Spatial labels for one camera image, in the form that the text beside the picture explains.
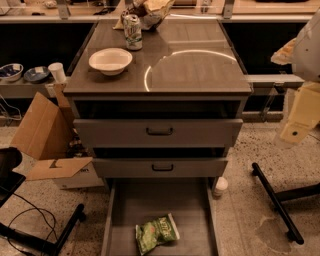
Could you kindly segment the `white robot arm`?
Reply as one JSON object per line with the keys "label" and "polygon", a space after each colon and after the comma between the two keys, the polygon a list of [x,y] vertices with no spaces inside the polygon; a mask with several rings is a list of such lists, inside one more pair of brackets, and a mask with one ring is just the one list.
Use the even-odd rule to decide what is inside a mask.
{"label": "white robot arm", "polygon": [[278,140],[297,145],[320,122],[320,10],[298,35],[276,51],[271,61],[290,64],[304,83],[294,92],[289,114],[282,120]]}

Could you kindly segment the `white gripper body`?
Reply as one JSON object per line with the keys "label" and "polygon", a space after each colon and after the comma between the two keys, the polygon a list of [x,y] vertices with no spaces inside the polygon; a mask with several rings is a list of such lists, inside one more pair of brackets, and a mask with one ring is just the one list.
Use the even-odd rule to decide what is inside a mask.
{"label": "white gripper body", "polygon": [[279,138],[288,144],[298,144],[319,122],[320,83],[305,82],[294,92],[293,103]]}

